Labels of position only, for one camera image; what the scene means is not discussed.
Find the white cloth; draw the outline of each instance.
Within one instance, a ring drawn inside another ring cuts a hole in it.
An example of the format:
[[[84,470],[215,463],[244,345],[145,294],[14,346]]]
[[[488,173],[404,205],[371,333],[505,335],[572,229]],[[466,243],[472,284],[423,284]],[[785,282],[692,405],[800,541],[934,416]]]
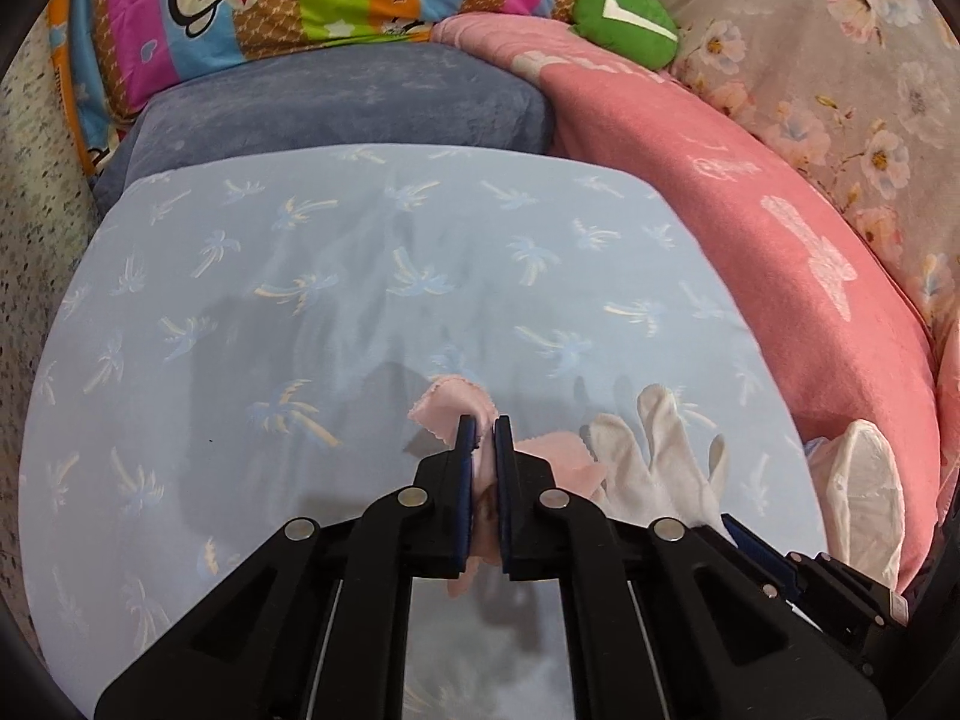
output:
[[[894,453],[872,422],[851,422],[808,458],[830,555],[896,587],[904,546],[904,488]]]
[[[593,454],[607,467],[606,482],[593,501],[613,519],[646,527],[655,519],[674,517],[690,528],[709,525],[732,541],[720,518],[728,471],[723,436],[710,445],[709,478],[704,478],[669,389],[647,386],[637,399],[637,414],[650,449],[649,466],[634,432],[619,416],[602,413],[590,423]]]

